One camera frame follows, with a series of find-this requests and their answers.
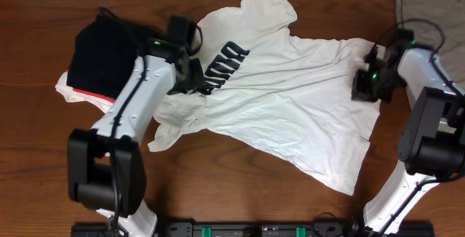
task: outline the green tape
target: green tape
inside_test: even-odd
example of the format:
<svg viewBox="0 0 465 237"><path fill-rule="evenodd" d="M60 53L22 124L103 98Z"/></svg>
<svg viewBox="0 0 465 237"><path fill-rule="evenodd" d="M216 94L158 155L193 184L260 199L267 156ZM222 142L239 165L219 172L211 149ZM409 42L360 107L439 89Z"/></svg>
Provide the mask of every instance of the green tape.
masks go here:
<svg viewBox="0 0 465 237"><path fill-rule="evenodd" d="M297 227L296 232L297 232L296 237L305 237L304 227Z"/></svg>
<svg viewBox="0 0 465 237"><path fill-rule="evenodd" d="M211 227L202 228L202 237L211 237Z"/></svg>

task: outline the red trim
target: red trim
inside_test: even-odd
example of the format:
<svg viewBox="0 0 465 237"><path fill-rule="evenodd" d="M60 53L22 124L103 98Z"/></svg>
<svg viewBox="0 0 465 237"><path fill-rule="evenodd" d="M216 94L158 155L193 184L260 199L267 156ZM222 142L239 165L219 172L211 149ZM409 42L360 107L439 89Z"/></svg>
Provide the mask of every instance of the red trim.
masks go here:
<svg viewBox="0 0 465 237"><path fill-rule="evenodd" d="M73 88L73 91L74 92L80 92L81 94L85 94L85 95L90 95L90 96L93 96L93 97L97 97L97 98L100 98L100 99L104 99L104 100L107 100L108 102L110 103L115 103L115 100L113 99L110 99L106 96L103 96L103 95L98 95L98 94L95 94L93 92L86 92L86 91L83 91L83 90L80 90L80 89L76 89L76 88Z"/></svg>

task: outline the white cloth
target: white cloth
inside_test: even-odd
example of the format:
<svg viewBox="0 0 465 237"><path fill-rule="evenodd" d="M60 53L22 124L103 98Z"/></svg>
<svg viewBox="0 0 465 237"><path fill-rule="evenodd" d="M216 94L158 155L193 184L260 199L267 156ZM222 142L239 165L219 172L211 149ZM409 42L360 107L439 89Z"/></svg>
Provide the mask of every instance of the white cloth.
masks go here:
<svg viewBox="0 0 465 237"><path fill-rule="evenodd" d="M216 65L206 76L229 79L210 95L166 96L154 115L161 125L149 149L165 150L183 134L209 129L352 195L379 115L379 103L351 101L352 79L373 44L289 36L287 26L296 19L287 0L242 0L240 8L203 18L202 69ZM212 63L217 55L228 57L223 47L230 41L250 52L242 53L242 62L232 59L235 67Z"/></svg>

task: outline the wood grain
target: wood grain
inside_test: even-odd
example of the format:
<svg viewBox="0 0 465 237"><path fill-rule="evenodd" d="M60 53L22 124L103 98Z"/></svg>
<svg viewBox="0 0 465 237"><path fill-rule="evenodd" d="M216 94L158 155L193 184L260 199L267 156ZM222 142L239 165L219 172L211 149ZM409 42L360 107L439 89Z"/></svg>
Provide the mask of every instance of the wood grain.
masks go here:
<svg viewBox="0 0 465 237"><path fill-rule="evenodd" d="M291 34L311 39L374 41L395 22L394 0L289 0L299 19ZM200 20L240 0L0 0L0 236L68 236L74 222L101 216L69 200L66 141L102 113L66 103L54 90L68 67L76 34L95 7L164 28L171 14ZM161 217L199 222L306 221L320 212L349 218L381 189L395 167L397 139L409 115L397 90L371 137L354 196L331 190L292 164L220 134L183 136L171 149L149 153L145 200ZM441 185L408 215L430 220L437 236L465 236L465 180Z"/></svg>

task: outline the gray cloth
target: gray cloth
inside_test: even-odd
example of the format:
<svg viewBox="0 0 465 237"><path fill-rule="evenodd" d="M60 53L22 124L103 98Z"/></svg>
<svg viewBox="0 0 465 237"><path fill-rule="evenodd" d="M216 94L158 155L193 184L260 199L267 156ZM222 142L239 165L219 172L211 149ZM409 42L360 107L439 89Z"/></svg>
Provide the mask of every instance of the gray cloth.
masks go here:
<svg viewBox="0 0 465 237"><path fill-rule="evenodd" d="M449 77L465 89L465 0L396 0L397 22L422 18L438 24L446 40L439 51L441 64ZM418 43L438 45L440 35L425 23L406 23Z"/></svg>

